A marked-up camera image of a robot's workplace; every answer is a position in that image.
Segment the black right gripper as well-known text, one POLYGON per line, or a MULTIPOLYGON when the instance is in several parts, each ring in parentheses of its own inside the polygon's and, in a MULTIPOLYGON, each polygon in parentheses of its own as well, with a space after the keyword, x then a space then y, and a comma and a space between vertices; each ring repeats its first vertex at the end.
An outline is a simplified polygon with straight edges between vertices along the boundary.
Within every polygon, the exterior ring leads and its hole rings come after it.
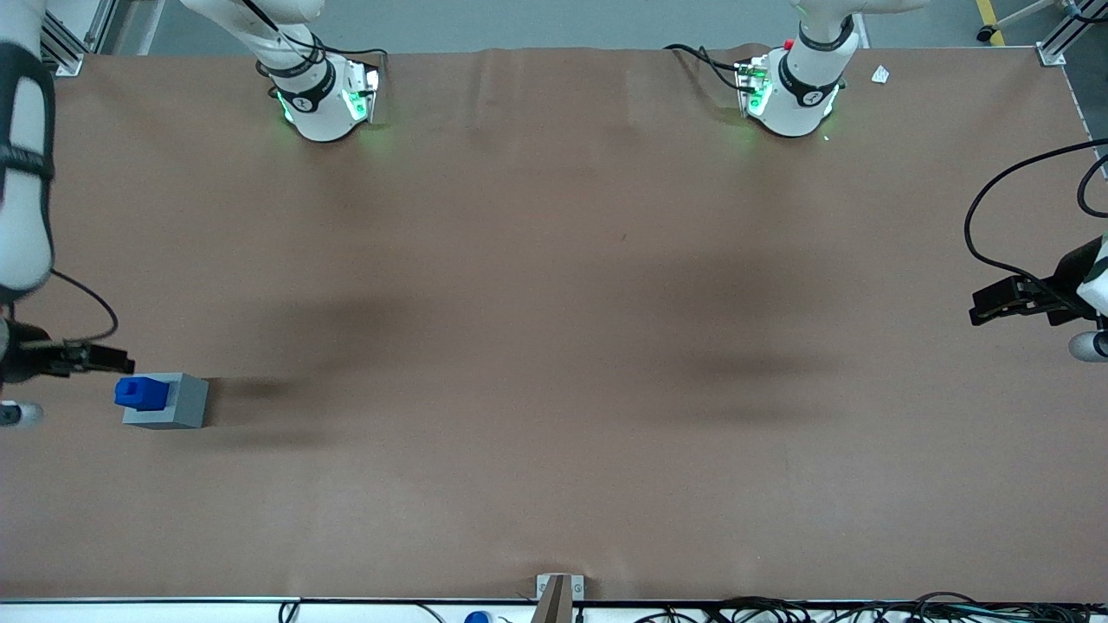
POLYGON ((1 324, 1 375, 6 385, 35 377, 66 378, 74 374, 107 372, 129 376, 135 370, 126 350, 95 343, 66 343, 64 348, 34 324, 3 319, 1 324))

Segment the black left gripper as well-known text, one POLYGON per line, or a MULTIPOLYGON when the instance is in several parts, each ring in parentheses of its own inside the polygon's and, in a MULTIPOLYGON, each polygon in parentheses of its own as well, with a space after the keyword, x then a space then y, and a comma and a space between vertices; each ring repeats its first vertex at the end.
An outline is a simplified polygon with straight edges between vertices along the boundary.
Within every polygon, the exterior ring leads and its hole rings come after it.
POLYGON ((1080 318, 1105 326, 1105 238, 1092 238, 1063 256, 1044 280, 1051 289, 1044 304, 1037 299, 1040 288, 1020 276, 1008 276, 974 292, 970 323, 982 326, 1004 317, 1046 314, 1051 326, 1080 318))

